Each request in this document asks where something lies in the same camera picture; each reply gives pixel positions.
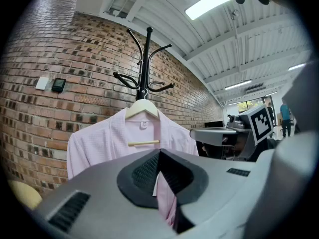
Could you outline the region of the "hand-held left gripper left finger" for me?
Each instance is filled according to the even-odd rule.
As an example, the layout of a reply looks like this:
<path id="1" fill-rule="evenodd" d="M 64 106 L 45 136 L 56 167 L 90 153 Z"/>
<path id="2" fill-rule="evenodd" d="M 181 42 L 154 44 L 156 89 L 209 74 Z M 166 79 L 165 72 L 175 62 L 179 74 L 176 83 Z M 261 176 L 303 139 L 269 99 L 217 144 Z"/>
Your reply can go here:
<path id="1" fill-rule="evenodd" d="M 154 164 L 160 151 L 142 151 L 85 169 L 54 190 L 32 213 L 52 239 L 173 239 L 152 191 L 132 203 L 117 177 L 126 166 Z"/>

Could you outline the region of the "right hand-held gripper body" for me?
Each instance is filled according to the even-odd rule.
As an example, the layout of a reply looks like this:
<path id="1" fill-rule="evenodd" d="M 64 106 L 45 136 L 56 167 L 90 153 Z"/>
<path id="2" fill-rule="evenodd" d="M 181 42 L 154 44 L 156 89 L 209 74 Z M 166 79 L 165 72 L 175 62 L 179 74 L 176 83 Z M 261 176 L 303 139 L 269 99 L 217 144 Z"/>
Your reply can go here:
<path id="1" fill-rule="evenodd" d="M 273 125 L 265 105 L 231 116 L 226 128 L 237 132 L 236 143 L 231 146 L 235 161 L 248 161 L 257 144 L 273 133 Z"/>

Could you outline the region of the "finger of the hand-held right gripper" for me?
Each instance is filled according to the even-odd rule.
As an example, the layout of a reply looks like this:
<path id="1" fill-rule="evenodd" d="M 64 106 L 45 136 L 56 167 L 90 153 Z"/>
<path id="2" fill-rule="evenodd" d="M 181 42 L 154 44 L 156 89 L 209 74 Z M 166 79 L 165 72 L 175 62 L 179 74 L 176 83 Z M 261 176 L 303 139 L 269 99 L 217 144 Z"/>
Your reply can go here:
<path id="1" fill-rule="evenodd" d="M 234 146 L 237 132 L 228 128 L 198 128 L 190 131 L 190 137 L 213 146 Z"/>

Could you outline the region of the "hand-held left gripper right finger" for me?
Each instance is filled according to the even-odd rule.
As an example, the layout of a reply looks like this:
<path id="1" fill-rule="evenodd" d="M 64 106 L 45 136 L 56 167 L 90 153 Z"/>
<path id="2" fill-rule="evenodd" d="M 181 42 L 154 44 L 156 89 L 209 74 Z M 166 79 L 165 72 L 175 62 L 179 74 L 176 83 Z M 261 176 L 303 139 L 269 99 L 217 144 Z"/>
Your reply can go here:
<path id="1" fill-rule="evenodd" d="M 163 175 L 176 195 L 173 228 L 160 239 L 244 239 L 259 197 L 259 162 L 205 158 L 162 149 Z"/>

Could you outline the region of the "light pink robe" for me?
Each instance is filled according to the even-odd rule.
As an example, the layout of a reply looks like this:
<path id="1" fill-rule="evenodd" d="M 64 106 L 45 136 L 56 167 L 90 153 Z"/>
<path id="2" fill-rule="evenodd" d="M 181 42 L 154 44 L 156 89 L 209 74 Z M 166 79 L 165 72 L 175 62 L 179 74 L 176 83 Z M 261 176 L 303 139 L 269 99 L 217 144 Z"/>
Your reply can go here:
<path id="1" fill-rule="evenodd" d="M 172 149 L 198 155 L 189 130 L 162 112 L 143 111 L 126 118 L 123 109 L 101 122 L 73 133 L 67 146 L 67 174 L 72 179 L 90 166 L 152 149 Z"/>

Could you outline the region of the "wooden clothes hanger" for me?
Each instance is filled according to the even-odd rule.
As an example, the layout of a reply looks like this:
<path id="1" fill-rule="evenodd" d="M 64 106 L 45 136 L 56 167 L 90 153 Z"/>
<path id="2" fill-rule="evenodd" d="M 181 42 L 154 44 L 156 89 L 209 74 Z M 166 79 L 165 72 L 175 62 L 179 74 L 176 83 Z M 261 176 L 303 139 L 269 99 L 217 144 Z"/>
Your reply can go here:
<path id="1" fill-rule="evenodd" d="M 126 110 L 125 119 L 127 120 L 127 119 L 134 117 L 135 115 L 138 115 L 142 112 L 146 112 L 150 116 L 159 120 L 158 109 L 151 101 L 149 101 L 147 99 L 139 99 L 139 100 L 135 101 L 132 104 L 132 106 Z M 144 141 L 144 142 L 129 142 L 128 147 L 149 145 L 149 144 L 158 144 L 158 143 L 160 143 L 160 140 Z"/>

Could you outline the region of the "person's right forearm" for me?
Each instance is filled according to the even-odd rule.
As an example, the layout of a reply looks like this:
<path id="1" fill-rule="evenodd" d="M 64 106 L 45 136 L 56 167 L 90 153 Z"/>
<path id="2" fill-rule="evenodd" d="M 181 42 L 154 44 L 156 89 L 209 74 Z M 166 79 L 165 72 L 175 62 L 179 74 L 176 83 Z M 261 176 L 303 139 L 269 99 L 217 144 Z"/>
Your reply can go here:
<path id="1" fill-rule="evenodd" d="M 275 140 L 272 138 L 266 138 L 264 140 L 262 140 L 260 143 L 257 144 L 255 151 L 253 152 L 253 154 L 250 156 L 250 158 L 248 159 L 248 161 L 250 162 L 256 162 L 259 155 L 266 150 L 269 149 L 275 149 L 276 146 L 280 143 L 279 140 Z"/>

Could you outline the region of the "round yellow wooden table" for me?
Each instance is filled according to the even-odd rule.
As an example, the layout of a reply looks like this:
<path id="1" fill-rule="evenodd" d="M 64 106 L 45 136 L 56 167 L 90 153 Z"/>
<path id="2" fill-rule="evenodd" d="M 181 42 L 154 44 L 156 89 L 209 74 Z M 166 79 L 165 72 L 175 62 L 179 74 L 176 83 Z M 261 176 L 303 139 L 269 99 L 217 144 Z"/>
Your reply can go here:
<path id="1" fill-rule="evenodd" d="M 42 201 L 41 195 L 31 186 L 14 180 L 7 181 L 17 200 L 34 210 Z"/>

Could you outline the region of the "white ceiling pipe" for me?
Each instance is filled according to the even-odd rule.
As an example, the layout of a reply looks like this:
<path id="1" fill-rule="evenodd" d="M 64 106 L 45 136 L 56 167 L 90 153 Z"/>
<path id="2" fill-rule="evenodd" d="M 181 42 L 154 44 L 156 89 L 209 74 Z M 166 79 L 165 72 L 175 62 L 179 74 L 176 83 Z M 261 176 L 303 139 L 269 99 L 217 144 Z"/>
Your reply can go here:
<path id="1" fill-rule="evenodd" d="M 238 66 L 238 79 L 239 82 L 241 82 L 241 56 L 240 56 L 240 47 L 239 47 L 239 35 L 238 35 L 238 30 L 237 30 L 237 24 L 236 21 L 239 17 L 239 10 L 234 9 L 231 12 L 231 20 L 233 24 L 233 29 L 234 29 L 234 36 L 235 36 L 235 46 L 236 46 L 236 56 L 237 56 L 237 66 Z"/>

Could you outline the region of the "black metal coat rack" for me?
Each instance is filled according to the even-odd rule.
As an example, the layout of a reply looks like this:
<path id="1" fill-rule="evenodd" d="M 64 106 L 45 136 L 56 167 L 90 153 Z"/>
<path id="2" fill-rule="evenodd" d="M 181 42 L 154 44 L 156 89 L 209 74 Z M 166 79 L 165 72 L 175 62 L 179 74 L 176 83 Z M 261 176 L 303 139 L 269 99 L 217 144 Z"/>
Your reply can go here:
<path id="1" fill-rule="evenodd" d="M 172 47 L 172 44 L 168 44 L 166 46 L 160 47 L 159 49 L 155 50 L 151 55 L 149 55 L 152 32 L 153 28 L 148 27 L 144 50 L 142 50 L 140 43 L 133 35 L 131 29 L 127 29 L 127 33 L 134 40 L 140 52 L 140 59 L 137 63 L 137 65 L 140 67 L 138 81 L 136 81 L 134 78 L 128 75 L 120 74 L 118 72 L 113 73 L 114 78 L 118 79 L 126 87 L 132 90 L 136 90 L 136 100 L 148 99 L 149 92 L 158 93 L 174 88 L 174 83 L 165 85 L 164 82 L 150 82 L 150 63 L 152 57 L 158 52 Z"/>

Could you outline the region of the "rectangular ceiling light panel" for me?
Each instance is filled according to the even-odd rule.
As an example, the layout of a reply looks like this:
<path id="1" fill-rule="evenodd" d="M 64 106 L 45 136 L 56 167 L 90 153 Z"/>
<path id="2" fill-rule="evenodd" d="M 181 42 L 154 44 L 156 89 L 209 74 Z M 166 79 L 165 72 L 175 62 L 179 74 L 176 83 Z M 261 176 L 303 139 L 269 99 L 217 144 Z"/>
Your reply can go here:
<path id="1" fill-rule="evenodd" d="M 195 20 L 208 11 L 228 2 L 231 0 L 200 0 L 188 9 L 185 10 L 186 15 L 191 19 Z"/>

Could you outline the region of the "black wall control panel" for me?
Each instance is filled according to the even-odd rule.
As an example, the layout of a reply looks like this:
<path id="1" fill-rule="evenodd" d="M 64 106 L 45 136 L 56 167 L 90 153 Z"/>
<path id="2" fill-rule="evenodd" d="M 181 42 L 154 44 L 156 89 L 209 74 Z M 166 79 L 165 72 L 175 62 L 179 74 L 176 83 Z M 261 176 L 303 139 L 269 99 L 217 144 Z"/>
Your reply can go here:
<path id="1" fill-rule="evenodd" d="M 56 78 L 53 82 L 51 90 L 53 92 L 62 93 L 64 90 L 65 84 L 66 84 L 66 79 Z"/>

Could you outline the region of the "white wall switch plate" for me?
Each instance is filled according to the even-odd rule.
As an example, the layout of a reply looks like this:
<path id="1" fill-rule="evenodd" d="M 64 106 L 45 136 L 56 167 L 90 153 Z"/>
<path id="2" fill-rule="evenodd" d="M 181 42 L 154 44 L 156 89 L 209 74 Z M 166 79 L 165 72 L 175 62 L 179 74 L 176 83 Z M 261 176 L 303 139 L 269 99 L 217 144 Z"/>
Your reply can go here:
<path id="1" fill-rule="evenodd" d="M 45 90 L 48 81 L 49 81 L 48 77 L 39 77 L 35 88 L 37 90 L 42 90 L 42 91 Z"/>

